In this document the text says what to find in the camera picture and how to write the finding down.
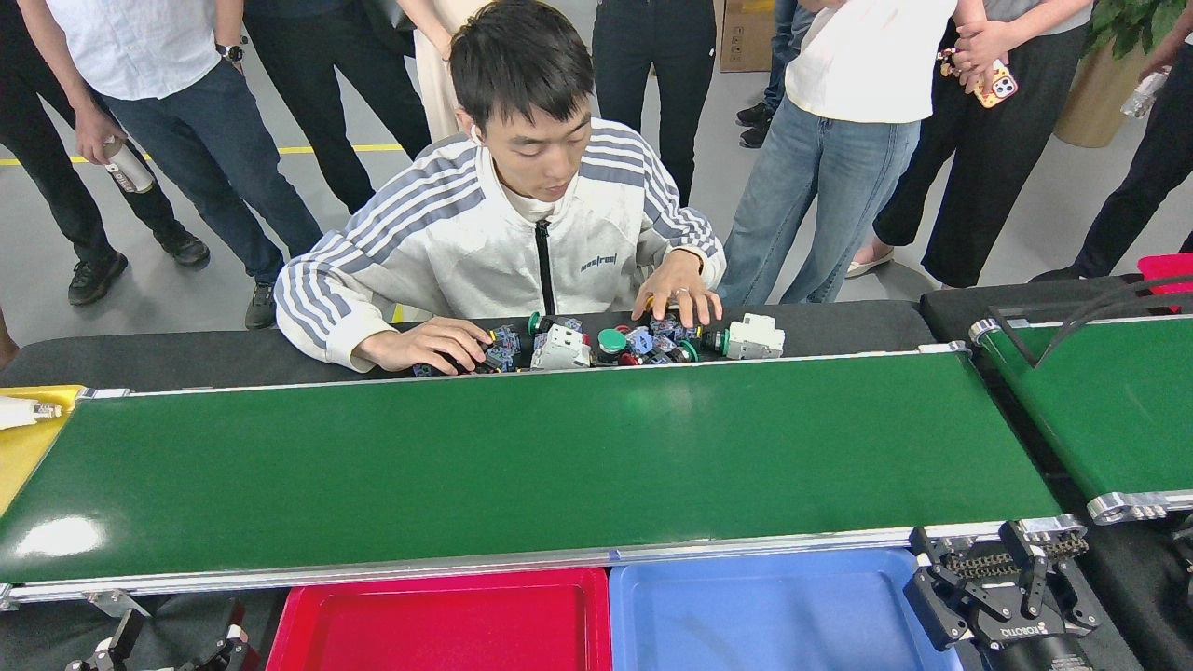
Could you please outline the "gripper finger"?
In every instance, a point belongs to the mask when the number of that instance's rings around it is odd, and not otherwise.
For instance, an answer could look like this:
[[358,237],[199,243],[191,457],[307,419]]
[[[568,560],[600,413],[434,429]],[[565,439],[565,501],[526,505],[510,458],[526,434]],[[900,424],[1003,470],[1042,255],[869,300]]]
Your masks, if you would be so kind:
[[67,665],[68,670],[126,670],[125,661],[132,653],[144,622],[144,614],[126,610],[117,624],[115,635],[104,638],[89,658],[72,660]]
[[251,645],[242,627],[245,607],[240,601],[230,601],[225,608],[225,624],[214,647],[183,663],[183,670],[259,670],[261,658]]

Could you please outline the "person's left hand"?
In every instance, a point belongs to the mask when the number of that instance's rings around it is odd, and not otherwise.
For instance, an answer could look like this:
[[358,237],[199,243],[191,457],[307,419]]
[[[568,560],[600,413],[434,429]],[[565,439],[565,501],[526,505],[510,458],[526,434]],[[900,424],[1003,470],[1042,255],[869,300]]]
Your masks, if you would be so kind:
[[653,318],[663,319],[668,306],[676,304],[680,322],[686,328],[692,328],[694,322],[711,324],[713,319],[721,320],[721,297],[701,281],[701,256],[673,248],[639,287],[631,319],[643,318],[647,308],[653,310]]

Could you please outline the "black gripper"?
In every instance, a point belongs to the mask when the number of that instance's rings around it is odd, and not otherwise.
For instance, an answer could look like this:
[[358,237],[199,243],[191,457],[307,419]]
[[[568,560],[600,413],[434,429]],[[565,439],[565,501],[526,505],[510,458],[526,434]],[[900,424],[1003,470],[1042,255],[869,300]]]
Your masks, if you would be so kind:
[[917,570],[904,595],[937,650],[971,638],[984,670],[1092,670],[1078,638],[1104,617],[1090,608],[1090,589],[1076,581],[1076,558],[1090,548],[1086,534],[1078,522],[1002,524],[1024,601],[1001,622],[972,570],[953,570],[968,559],[987,559],[993,538],[929,538],[925,527],[914,527],[909,544]]

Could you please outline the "person's right hand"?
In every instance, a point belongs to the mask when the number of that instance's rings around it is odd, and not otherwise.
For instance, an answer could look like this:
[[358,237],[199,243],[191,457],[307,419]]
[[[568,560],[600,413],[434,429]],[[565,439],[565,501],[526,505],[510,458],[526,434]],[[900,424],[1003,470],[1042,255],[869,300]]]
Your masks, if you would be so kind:
[[450,318],[433,318],[400,332],[387,330],[367,336],[353,350],[359,361],[369,361],[387,371],[401,371],[425,363],[452,377],[460,369],[472,371],[486,361],[483,345],[493,339],[477,324]]

